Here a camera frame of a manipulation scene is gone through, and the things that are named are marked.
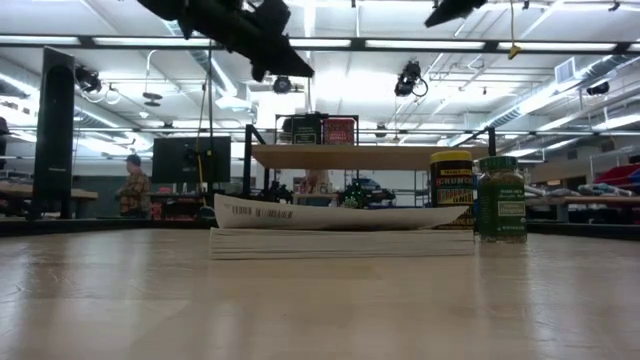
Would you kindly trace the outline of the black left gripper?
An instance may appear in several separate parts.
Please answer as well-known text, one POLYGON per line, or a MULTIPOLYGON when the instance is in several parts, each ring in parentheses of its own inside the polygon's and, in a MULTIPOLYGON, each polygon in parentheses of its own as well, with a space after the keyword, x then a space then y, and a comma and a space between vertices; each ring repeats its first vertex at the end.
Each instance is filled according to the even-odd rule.
POLYGON ((251 76, 262 82, 267 73, 311 78, 313 68, 291 46, 283 32, 290 18, 280 0, 265 0, 252 11, 242 1, 187 2, 188 28, 251 60, 251 76))

